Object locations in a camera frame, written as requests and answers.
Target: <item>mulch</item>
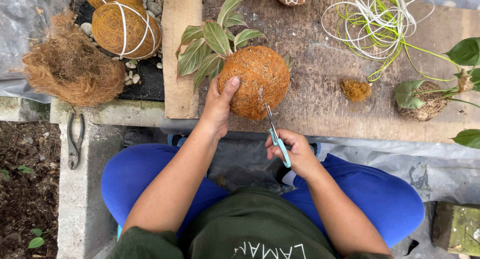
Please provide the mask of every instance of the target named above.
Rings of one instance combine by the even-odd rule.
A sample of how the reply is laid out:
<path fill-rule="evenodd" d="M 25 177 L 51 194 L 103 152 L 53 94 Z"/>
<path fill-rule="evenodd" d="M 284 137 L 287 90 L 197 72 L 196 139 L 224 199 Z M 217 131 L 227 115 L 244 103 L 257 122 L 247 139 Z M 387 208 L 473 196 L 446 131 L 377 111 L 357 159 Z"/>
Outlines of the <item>mulch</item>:
<path fill-rule="evenodd" d="M 56 124 L 0 121 L 0 258 L 56 258 L 60 148 Z M 36 228 L 45 244 L 28 249 Z"/>

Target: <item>person's right hand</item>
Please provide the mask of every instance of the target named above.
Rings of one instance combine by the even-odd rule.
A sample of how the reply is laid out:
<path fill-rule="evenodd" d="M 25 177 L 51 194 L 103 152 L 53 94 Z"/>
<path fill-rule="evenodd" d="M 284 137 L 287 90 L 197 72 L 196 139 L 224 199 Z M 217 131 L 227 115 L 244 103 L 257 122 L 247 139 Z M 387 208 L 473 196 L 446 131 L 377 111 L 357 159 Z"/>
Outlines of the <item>person's right hand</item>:
<path fill-rule="evenodd" d="M 322 165 L 312 152 L 307 138 L 302 134 L 282 128 L 277 128 L 276 133 L 285 145 L 292 147 L 292 150 L 287 150 L 292 164 L 291 169 L 305 180 L 314 177 Z M 265 147 L 267 148 L 267 159 L 271 160 L 276 156 L 285 161 L 280 147 L 273 145 L 271 135 L 268 135 Z"/>

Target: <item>scissors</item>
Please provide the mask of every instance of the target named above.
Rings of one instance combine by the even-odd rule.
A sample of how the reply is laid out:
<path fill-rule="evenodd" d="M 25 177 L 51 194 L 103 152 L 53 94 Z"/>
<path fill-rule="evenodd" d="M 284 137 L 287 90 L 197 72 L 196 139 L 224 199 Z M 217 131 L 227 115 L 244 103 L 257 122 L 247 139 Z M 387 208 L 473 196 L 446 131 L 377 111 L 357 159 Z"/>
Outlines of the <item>scissors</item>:
<path fill-rule="evenodd" d="M 279 138 L 277 135 L 277 131 L 275 130 L 275 126 L 273 125 L 273 119 L 272 119 L 272 110 L 270 109 L 270 105 L 267 105 L 265 103 L 265 108 L 267 109 L 267 115 L 268 118 L 270 119 L 270 125 L 272 128 L 270 128 L 268 131 L 270 132 L 270 136 L 272 137 L 272 142 L 274 146 L 278 146 L 280 150 L 283 153 L 283 157 L 285 158 L 285 161 L 283 164 L 285 165 L 286 168 L 290 168 L 292 165 L 290 163 L 290 157 L 287 152 L 287 149 L 285 148 L 285 144 L 283 143 L 283 140 Z"/>

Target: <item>wooden board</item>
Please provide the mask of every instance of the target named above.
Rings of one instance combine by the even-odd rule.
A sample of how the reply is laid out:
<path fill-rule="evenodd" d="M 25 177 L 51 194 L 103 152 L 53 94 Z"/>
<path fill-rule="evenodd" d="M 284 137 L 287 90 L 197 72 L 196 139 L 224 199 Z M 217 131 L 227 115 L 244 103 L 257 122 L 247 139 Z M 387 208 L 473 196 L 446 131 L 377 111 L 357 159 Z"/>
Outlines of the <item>wooden board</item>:
<path fill-rule="evenodd" d="M 194 76 L 178 80 L 177 57 L 183 31 L 202 24 L 202 0 L 165 0 L 162 15 L 163 76 L 165 84 L 165 118 L 194 118 L 198 114 L 198 92 L 194 93 Z"/>
<path fill-rule="evenodd" d="M 216 19 L 224 1 L 204 0 L 203 20 Z M 289 89 L 273 110 L 277 127 L 312 136 L 445 143 L 453 143 L 448 138 L 463 129 L 480 127 L 480 109 L 458 102 L 450 102 L 444 112 L 428 122 L 402 119 L 395 108 L 395 88 L 403 81 L 422 79 L 405 52 L 374 82 L 370 99 L 364 104 L 352 104 L 342 93 L 340 82 L 345 78 L 366 81 L 381 64 L 363 59 L 340 41 L 328 38 L 320 20 L 324 10 L 336 2 L 309 0 L 301 6 L 287 7 L 278 0 L 245 0 L 238 8 L 249 28 L 262 31 L 268 38 L 254 44 L 270 47 L 282 56 L 290 53 L 296 61 Z M 409 11 L 416 18 L 422 18 L 431 7 L 416 2 L 409 6 Z M 326 17 L 325 22 L 327 29 L 335 30 L 336 21 Z M 231 30 L 237 34 L 241 28 Z M 435 6 L 434 13 L 420 22 L 417 32 L 406 41 L 435 53 L 444 53 L 460 40 L 474 37 L 479 30 L 480 11 Z M 453 78 L 456 70 L 446 60 L 415 49 L 409 52 L 422 72 L 437 78 Z M 456 82 L 438 84 L 450 88 Z M 203 110 L 207 86 L 204 82 L 199 88 L 196 117 Z M 459 98 L 480 103 L 478 92 L 464 93 Z M 234 116 L 228 128 L 266 132 L 268 122 Z"/>

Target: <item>pliers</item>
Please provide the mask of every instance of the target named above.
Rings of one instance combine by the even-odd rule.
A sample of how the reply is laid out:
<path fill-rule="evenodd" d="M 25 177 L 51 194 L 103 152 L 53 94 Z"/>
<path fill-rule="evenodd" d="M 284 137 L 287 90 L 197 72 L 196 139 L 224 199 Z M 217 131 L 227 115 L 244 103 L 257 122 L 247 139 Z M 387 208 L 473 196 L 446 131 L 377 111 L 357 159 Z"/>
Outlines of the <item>pliers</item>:
<path fill-rule="evenodd" d="M 80 118 L 80 135 L 78 136 L 78 140 L 74 143 L 72 139 L 72 122 L 75 118 L 75 113 L 71 113 L 68 119 L 67 124 L 67 141 L 68 141 L 68 167 L 70 170 L 74 170 L 77 168 L 79 160 L 80 160 L 80 148 L 82 146 L 82 141 L 84 139 L 84 130 L 85 130 L 85 122 L 84 122 L 84 115 L 79 114 L 78 117 Z"/>

